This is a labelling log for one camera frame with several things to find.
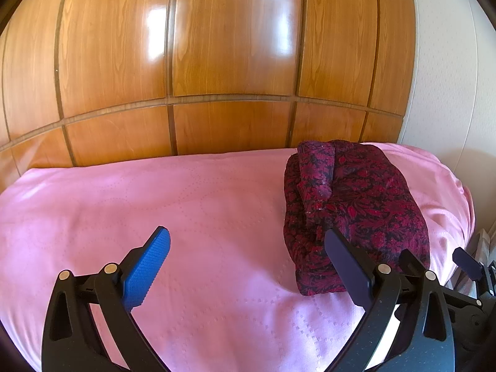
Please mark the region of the red floral knit sweater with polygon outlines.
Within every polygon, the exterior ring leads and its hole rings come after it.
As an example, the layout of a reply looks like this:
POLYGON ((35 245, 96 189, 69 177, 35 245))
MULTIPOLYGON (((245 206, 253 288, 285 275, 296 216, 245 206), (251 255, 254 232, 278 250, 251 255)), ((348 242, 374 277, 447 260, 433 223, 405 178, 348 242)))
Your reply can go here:
POLYGON ((286 164, 284 195, 283 237, 304 296, 345 290, 325 250, 331 228, 378 263, 397 266, 409 250, 430 265, 425 218, 403 174, 374 145, 301 143, 286 164))

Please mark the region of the pink bedspread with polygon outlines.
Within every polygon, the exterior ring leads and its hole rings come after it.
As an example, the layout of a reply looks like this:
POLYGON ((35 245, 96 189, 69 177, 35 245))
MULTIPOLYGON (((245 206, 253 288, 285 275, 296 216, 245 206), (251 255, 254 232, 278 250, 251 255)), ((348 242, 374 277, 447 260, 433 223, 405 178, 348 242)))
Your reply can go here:
POLYGON ((158 226, 171 251, 133 311, 174 371, 322 371, 362 310, 302 296, 283 239, 287 149, 28 170, 1 195, 1 321, 41 367, 63 270, 93 274, 158 226))

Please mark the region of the wooden panel headboard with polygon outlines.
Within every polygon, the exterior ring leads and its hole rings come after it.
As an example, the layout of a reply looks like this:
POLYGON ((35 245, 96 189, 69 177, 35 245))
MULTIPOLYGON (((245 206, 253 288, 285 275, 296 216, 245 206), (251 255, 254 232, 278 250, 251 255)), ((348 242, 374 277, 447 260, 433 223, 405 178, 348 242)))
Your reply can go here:
POLYGON ((414 0, 1 0, 1 185, 27 170, 394 142, 414 0))

